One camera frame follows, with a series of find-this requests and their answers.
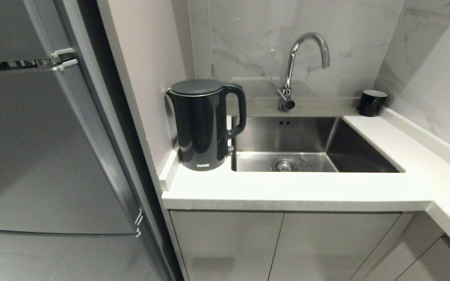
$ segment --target faucet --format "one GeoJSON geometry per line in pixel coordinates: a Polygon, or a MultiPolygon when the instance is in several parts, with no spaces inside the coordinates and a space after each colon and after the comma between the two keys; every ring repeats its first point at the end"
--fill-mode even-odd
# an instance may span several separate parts
{"type": "Polygon", "coordinates": [[[282,98],[279,101],[279,110],[280,111],[288,111],[292,110],[295,107],[295,102],[291,99],[291,76],[293,75],[293,66],[295,65],[295,55],[298,47],[307,39],[313,39],[320,48],[320,55],[322,56],[322,68],[327,69],[330,66],[329,62],[329,49],[327,48],[327,43],[325,42],[324,37],[322,37],[317,32],[307,32],[300,36],[293,45],[291,49],[291,54],[289,54],[289,63],[287,67],[286,74],[286,83],[284,84],[284,88],[277,89],[277,93],[279,93],[282,98]]]}

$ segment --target kettle handle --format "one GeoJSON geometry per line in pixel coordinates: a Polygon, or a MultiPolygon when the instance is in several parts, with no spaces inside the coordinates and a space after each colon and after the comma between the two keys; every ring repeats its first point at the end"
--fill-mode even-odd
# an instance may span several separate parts
{"type": "Polygon", "coordinates": [[[237,84],[223,83],[223,89],[226,91],[225,95],[235,94],[239,100],[239,124],[232,130],[227,130],[227,139],[231,139],[239,135],[246,127],[246,96],[243,87],[237,84]]]}

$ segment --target drain strainer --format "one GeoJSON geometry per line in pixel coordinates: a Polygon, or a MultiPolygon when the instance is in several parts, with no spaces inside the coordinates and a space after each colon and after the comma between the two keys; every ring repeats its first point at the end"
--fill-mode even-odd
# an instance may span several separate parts
{"type": "Polygon", "coordinates": [[[297,171],[298,168],[295,164],[288,160],[279,160],[273,164],[277,171],[297,171]]]}

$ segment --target sink basin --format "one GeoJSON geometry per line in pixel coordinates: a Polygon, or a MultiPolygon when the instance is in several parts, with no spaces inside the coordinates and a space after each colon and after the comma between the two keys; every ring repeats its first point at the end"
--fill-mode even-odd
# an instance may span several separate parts
{"type": "Polygon", "coordinates": [[[234,171],[402,171],[339,117],[248,117],[232,145],[234,171]]]}

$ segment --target refrigerator door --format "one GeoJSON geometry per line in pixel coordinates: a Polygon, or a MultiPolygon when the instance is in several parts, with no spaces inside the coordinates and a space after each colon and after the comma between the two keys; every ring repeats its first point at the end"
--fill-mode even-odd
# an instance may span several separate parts
{"type": "Polygon", "coordinates": [[[0,71],[0,230],[134,233],[138,214],[79,67],[0,71]]]}
{"type": "Polygon", "coordinates": [[[0,0],[0,62],[48,59],[69,47],[53,0],[0,0]]]}
{"type": "Polygon", "coordinates": [[[0,281],[163,281],[138,238],[0,234],[0,281]]]}

